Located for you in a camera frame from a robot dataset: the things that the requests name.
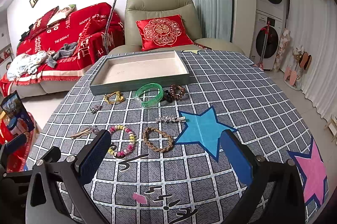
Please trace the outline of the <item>silver rhinestone hair clip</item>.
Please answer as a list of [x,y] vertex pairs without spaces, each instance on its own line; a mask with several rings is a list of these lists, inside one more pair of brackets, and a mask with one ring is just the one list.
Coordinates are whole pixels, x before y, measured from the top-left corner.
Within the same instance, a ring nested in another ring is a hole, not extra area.
[[155,119],[156,123],[177,123],[177,122],[186,122],[185,117],[175,117],[174,115],[167,115],[163,117],[158,117]]

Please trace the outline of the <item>white clothes pile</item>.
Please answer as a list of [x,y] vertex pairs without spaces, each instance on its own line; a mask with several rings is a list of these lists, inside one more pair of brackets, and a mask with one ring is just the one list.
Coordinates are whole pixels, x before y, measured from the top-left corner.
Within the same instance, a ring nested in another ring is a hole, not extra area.
[[49,54],[46,51],[38,51],[33,55],[26,53],[18,55],[7,70],[8,80],[14,81],[26,73],[36,74],[38,68],[46,62],[48,56]]

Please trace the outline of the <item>red blanket sofa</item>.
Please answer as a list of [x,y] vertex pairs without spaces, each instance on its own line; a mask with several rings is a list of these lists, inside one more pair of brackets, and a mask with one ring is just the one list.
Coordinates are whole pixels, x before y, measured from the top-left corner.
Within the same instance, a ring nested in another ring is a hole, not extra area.
[[[99,3],[78,11],[70,12],[64,19],[52,22],[59,11],[55,7],[38,19],[30,34],[17,46],[17,55],[36,54],[38,51],[55,53],[64,44],[77,42],[74,54],[59,59],[55,68],[42,64],[36,74],[24,74],[10,81],[7,74],[1,77],[1,95],[17,91],[22,98],[70,90],[102,56],[106,55],[103,36],[111,6]],[[114,12],[107,35],[108,49],[124,44],[124,26]]]

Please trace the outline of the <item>white sheer curtain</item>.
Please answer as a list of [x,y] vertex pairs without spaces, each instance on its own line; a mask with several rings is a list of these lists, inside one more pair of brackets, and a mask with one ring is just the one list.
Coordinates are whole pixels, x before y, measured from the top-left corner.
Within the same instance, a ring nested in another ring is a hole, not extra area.
[[292,46],[301,47],[312,61],[302,76],[302,92],[321,118],[336,113],[336,2],[290,0],[287,27]]

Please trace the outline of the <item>small silver flower clip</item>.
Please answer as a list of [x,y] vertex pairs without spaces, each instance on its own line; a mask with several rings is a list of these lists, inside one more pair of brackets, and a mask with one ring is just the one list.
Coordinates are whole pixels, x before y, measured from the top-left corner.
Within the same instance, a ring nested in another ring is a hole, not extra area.
[[98,111],[100,111],[101,107],[101,105],[93,105],[92,107],[90,107],[90,112],[92,114],[96,114]]

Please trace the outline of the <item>red gift box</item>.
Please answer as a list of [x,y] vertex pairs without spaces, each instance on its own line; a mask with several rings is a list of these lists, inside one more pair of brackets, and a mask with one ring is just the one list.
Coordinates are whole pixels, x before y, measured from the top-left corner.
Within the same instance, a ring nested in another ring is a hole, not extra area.
[[16,137],[24,135],[15,151],[8,156],[7,172],[21,172],[27,169],[26,160],[39,135],[39,127],[22,103],[18,92],[13,92],[1,102],[1,144],[8,144]]

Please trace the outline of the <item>flexible phone holder pole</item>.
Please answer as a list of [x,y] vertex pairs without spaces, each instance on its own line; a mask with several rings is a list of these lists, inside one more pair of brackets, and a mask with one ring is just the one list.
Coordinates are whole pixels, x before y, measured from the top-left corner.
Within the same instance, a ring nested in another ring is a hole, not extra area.
[[103,36],[103,45],[104,45],[104,48],[106,49],[106,53],[109,53],[108,43],[107,43],[107,35],[108,35],[108,29],[109,29],[109,26],[110,26],[110,23],[111,23],[111,20],[112,20],[112,17],[113,17],[116,1],[117,0],[114,0],[112,8],[110,9],[110,14],[109,14],[107,22],[106,22],[106,27],[105,27],[104,36]]

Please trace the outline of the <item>checked grey tablecloth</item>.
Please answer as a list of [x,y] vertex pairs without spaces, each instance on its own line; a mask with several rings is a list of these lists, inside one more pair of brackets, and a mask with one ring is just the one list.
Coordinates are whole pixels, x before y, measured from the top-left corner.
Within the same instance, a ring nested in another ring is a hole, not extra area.
[[[190,73],[182,99],[143,108],[158,90],[124,93],[109,105],[93,95],[97,61],[50,116],[27,159],[32,168],[53,146],[62,158],[77,154],[94,135],[71,139],[90,126],[112,131],[111,150],[85,189],[110,223],[221,223],[247,189],[229,163],[221,134],[234,135],[262,160],[293,160],[304,191],[309,221],[328,197],[322,156],[308,126],[282,90],[244,55],[233,52],[181,52]],[[96,114],[93,105],[101,105]],[[156,123],[167,115],[186,122]],[[142,140],[147,127],[172,136],[166,153]]]

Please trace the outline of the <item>grey jewelry tray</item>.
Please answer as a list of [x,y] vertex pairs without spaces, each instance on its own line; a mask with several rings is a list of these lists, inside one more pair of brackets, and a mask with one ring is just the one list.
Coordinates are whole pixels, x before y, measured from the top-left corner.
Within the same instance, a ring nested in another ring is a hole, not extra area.
[[187,85],[190,73],[176,51],[143,52],[104,59],[90,82],[93,95],[134,91],[156,83],[162,87]]

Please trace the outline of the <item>black claw hair clip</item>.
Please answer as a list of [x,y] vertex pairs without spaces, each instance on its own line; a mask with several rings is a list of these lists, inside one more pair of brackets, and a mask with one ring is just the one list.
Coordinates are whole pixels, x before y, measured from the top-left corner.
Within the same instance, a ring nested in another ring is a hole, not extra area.
[[172,97],[172,95],[171,95],[171,92],[169,91],[169,90],[165,90],[164,92],[163,92],[163,97],[162,97],[162,99],[161,99],[161,102],[163,102],[163,101],[166,101],[166,102],[168,102],[168,103],[172,103],[173,102],[173,97]]

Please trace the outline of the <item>red embroidered cushion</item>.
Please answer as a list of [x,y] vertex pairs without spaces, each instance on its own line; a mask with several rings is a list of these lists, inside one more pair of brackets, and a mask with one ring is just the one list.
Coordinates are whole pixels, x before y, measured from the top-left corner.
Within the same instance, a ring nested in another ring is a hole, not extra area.
[[142,39],[142,51],[193,45],[181,15],[136,21]]

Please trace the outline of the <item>brown braided hair band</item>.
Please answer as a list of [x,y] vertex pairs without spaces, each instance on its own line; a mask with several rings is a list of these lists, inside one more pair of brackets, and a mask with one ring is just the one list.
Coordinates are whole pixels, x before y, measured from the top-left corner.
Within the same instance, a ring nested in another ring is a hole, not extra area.
[[[157,133],[158,138],[150,138],[150,134],[154,132]],[[147,147],[156,152],[156,153],[166,153],[173,149],[174,141],[171,135],[166,133],[165,131],[161,131],[154,127],[147,127],[142,133],[142,140],[147,145]],[[167,142],[166,146],[155,146],[153,140],[156,142],[160,142],[160,140],[164,140]]]

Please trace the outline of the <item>lower washing machine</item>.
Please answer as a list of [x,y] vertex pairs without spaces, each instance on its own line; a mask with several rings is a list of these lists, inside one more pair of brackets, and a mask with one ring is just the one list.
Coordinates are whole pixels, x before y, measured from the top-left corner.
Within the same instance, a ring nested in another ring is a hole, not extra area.
[[[270,23],[269,32],[266,46],[264,46],[268,22]],[[263,57],[264,70],[271,70],[273,68],[282,30],[282,21],[280,19],[265,12],[256,11],[250,59],[257,64],[260,61],[263,48],[266,47],[265,55]]]

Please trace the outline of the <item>grey cloth on sofa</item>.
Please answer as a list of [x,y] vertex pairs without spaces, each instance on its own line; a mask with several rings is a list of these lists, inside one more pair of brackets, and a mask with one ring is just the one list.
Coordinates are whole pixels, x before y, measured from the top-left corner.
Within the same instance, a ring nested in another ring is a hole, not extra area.
[[57,52],[49,55],[47,59],[47,65],[51,68],[55,68],[59,59],[71,57],[76,50],[77,44],[77,42],[64,44],[63,47],[61,47]]

